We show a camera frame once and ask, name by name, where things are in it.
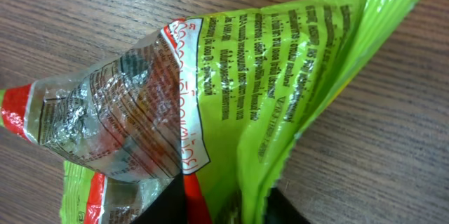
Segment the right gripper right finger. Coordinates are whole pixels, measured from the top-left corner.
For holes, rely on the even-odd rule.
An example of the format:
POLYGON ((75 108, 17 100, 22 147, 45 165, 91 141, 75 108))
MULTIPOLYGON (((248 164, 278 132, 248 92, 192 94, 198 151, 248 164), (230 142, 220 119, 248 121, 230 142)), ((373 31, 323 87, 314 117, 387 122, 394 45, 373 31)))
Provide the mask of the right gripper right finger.
POLYGON ((267 198, 264 224, 311 224, 277 188, 267 198))

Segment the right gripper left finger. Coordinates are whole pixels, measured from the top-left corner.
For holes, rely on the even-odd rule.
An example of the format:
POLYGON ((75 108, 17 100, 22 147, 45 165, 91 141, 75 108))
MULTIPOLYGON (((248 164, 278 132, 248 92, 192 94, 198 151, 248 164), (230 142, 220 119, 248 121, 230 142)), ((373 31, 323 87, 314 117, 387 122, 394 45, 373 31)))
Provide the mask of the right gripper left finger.
POLYGON ((186 224, 183 175, 178 174, 131 224, 186 224))

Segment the green gummy candy bag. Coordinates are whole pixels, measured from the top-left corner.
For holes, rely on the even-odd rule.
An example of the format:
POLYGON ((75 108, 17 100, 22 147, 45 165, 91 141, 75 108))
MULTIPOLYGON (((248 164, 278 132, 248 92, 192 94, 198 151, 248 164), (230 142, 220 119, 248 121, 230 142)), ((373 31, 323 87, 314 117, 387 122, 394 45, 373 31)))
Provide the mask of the green gummy candy bag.
POLYGON ((64 159, 63 223, 132 223, 178 174, 186 223, 263 223, 297 140, 419 0, 295 0, 178 18, 121 56, 1 91, 64 159))

